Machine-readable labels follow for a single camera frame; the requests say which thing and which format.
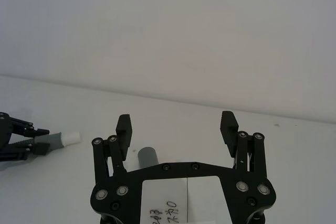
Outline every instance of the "screw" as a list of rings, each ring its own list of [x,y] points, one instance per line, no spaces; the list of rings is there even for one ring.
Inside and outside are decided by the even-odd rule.
[[[116,137],[116,136],[112,136],[112,137],[110,138],[110,142],[114,142],[115,140],[117,140],[117,137]]]
[[[99,191],[96,193],[96,199],[97,199],[97,200],[105,199],[106,196],[107,196],[107,191],[106,191],[105,189],[99,190]]]
[[[192,165],[191,165],[191,169],[192,170],[198,170],[200,168],[200,165],[198,164],[198,163],[193,163]]]
[[[101,140],[100,139],[96,139],[93,141],[94,144],[100,144],[101,143]]]
[[[246,134],[245,134],[244,132],[240,132],[239,136],[241,136],[241,137],[245,137]]]
[[[162,169],[163,170],[169,170],[170,169],[170,165],[169,164],[164,164],[164,165],[162,165]]]
[[[117,194],[119,196],[123,196],[128,193],[128,187],[127,186],[119,186],[117,189]]]
[[[119,207],[120,207],[120,204],[119,204],[119,202],[117,202],[117,201],[115,201],[115,202],[113,202],[113,203],[111,204],[111,209],[112,209],[113,211],[118,210]]]
[[[254,136],[256,139],[263,139],[263,136],[261,136],[260,134],[255,134]]]
[[[264,195],[268,195],[270,194],[271,190],[268,188],[268,186],[264,185],[264,184],[260,184],[258,186],[258,191],[261,193],[261,194],[264,194]]]
[[[255,199],[255,198],[253,198],[253,197],[249,197],[249,198],[247,198],[247,203],[250,205],[250,206],[252,206],[252,207],[254,207],[256,204],[257,204],[257,200]]]
[[[248,185],[245,182],[242,181],[237,182],[236,187],[239,191],[242,192],[248,191]]]

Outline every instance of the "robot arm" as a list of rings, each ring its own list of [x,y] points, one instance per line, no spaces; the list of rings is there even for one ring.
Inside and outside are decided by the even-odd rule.
[[[31,139],[9,144],[12,134]],[[33,123],[12,118],[0,112],[0,161],[26,160],[30,153],[45,155],[50,147],[48,143],[37,143],[34,138],[49,135],[48,130],[34,129]]]
[[[275,190],[266,177],[264,136],[238,131],[231,111],[223,112],[220,126],[234,158],[233,168],[190,162],[158,164],[127,172],[123,161],[130,146],[132,126],[130,116],[121,115],[116,135],[92,141],[96,185],[90,201],[94,211],[101,215],[100,223],[143,224],[140,209],[145,180],[217,176],[232,224],[264,224],[264,210],[276,200]],[[113,176],[109,175],[108,157],[112,158]],[[160,223],[159,219],[153,219],[153,223],[157,222]]]

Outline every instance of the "white wall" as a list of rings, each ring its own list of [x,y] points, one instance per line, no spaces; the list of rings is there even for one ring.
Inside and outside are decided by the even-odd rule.
[[[114,133],[130,113],[137,152],[157,150],[160,163],[232,166],[221,134],[222,109],[0,77],[0,111],[52,133],[80,131],[83,142],[31,163],[0,170],[0,216],[6,224],[98,223],[90,207],[94,186],[91,140]],[[240,129],[265,134],[268,178],[276,193],[267,223],[334,223],[336,125],[235,111]]]
[[[0,0],[0,74],[336,122],[334,0]]]

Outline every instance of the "white table surface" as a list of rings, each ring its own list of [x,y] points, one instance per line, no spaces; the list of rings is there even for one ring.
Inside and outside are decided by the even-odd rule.
[[[90,206],[95,184],[91,140],[115,133],[131,114],[127,170],[151,146],[159,162],[232,166],[219,131],[223,109],[0,77],[0,111],[51,133],[79,131],[82,143],[30,163],[0,164],[0,223],[99,223]],[[334,223],[336,125],[234,111],[239,128],[262,132],[276,193],[267,223]]]

